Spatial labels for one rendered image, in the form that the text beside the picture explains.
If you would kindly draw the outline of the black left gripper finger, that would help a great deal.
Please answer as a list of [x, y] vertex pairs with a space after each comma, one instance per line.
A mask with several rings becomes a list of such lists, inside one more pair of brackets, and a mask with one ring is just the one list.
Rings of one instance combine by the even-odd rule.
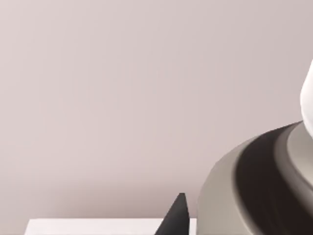
[[179, 193], [154, 235], [189, 235], [190, 215], [185, 193]]

